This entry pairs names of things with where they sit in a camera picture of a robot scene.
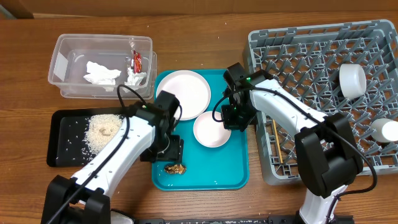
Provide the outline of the wooden chopstick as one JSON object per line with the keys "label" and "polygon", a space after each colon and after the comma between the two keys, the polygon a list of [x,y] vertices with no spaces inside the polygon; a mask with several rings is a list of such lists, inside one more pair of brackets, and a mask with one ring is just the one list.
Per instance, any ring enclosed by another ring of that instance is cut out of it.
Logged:
{"label": "wooden chopstick", "polygon": [[281,164],[283,164],[284,161],[283,161],[282,153],[281,153],[281,149],[280,149],[279,136],[278,136],[277,126],[276,126],[275,120],[272,120],[272,127],[273,127],[273,131],[274,131],[274,137],[275,137],[276,149],[277,149],[277,152],[278,152],[279,162]]}

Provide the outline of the pink bowl with rice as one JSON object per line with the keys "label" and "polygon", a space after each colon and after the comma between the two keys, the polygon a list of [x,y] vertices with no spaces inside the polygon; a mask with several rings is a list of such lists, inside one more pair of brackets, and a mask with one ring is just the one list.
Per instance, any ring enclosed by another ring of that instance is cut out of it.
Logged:
{"label": "pink bowl with rice", "polygon": [[207,111],[195,120],[193,134],[201,145],[216,148],[229,140],[231,130],[225,129],[223,123],[216,122],[212,117],[212,111]]}

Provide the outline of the brown food scrap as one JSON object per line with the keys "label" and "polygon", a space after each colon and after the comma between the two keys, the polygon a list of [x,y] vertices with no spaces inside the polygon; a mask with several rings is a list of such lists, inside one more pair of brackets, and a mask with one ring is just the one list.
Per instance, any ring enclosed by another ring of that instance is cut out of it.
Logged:
{"label": "brown food scrap", "polygon": [[187,168],[183,164],[166,165],[164,171],[168,174],[182,175],[186,172]]}

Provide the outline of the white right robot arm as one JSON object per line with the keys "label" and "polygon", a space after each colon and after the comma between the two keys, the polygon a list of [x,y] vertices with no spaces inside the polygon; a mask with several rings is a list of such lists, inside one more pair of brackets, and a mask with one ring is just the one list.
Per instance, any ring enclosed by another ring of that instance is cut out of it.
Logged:
{"label": "white right robot arm", "polygon": [[328,116],[286,92],[265,70],[248,74],[240,63],[226,69],[221,107],[224,128],[244,131],[263,112],[295,141],[299,175],[307,187],[304,204],[289,223],[353,223],[336,216],[333,200],[362,172],[349,121],[340,113]]}

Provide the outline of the large white plate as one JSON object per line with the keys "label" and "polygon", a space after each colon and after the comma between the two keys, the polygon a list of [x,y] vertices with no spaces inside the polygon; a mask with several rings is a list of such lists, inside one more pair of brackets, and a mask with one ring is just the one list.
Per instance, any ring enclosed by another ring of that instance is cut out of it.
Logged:
{"label": "large white plate", "polygon": [[156,88],[156,96],[161,91],[174,94],[182,106],[181,120],[194,119],[209,106],[211,90],[208,82],[197,72],[177,70],[166,75]]}

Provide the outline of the red snack wrapper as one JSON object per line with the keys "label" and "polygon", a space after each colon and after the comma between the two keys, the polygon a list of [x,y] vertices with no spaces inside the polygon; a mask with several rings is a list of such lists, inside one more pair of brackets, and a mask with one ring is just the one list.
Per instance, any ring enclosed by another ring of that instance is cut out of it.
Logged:
{"label": "red snack wrapper", "polygon": [[142,70],[142,59],[141,55],[137,51],[133,51],[132,68],[134,73],[141,73]]}

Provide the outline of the grey-green bowl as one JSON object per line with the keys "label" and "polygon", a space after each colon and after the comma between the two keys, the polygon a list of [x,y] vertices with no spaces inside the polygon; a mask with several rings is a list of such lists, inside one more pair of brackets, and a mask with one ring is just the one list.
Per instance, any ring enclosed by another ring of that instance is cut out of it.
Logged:
{"label": "grey-green bowl", "polygon": [[339,84],[343,96],[353,100],[366,92],[366,75],[358,64],[342,64],[339,71]]}

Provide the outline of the small white cup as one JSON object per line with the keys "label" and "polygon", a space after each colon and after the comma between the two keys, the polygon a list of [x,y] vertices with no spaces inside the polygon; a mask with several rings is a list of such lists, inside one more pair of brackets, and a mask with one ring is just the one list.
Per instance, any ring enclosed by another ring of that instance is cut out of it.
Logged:
{"label": "small white cup", "polygon": [[378,142],[395,142],[398,140],[397,125],[397,121],[379,118],[371,123],[371,129],[374,130],[371,136]]}

